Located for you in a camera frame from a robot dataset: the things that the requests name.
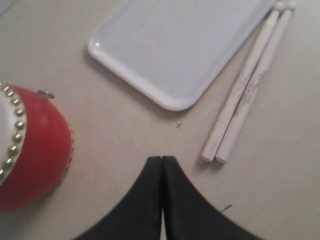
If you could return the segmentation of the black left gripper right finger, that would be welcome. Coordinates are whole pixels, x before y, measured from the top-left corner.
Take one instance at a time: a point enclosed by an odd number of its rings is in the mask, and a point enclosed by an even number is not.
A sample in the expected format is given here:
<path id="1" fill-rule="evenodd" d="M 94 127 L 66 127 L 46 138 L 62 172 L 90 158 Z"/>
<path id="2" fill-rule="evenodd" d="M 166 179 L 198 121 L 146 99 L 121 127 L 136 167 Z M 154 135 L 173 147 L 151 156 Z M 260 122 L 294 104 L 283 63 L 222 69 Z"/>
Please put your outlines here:
<path id="1" fill-rule="evenodd" d="M 174 156 L 162 157 L 161 203 L 168 240 L 259 240 L 195 188 Z"/>

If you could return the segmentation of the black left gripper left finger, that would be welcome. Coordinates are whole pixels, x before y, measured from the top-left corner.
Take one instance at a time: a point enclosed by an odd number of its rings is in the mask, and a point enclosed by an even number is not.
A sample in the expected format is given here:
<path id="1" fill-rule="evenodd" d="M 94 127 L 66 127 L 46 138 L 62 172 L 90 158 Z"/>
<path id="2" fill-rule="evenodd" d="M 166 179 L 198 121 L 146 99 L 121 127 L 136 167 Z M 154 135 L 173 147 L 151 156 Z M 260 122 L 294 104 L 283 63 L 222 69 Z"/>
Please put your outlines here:
<path id="1" fill-rule="evenodd" d="M 77 240 L 159 240 L 162 158 L 149 157 L 122 200 Z"/>

